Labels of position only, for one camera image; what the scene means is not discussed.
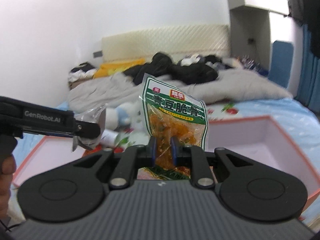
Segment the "person's left hand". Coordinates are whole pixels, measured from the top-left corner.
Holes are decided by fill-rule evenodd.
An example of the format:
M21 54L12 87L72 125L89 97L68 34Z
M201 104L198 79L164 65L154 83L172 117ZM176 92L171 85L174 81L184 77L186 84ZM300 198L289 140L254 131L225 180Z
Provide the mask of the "person's left hand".
M0 177L0 215L1 219L7 215L9 199L11 196L11 183L13 174L16 171L16 161L13 155L8 156L3 160L1 165Z

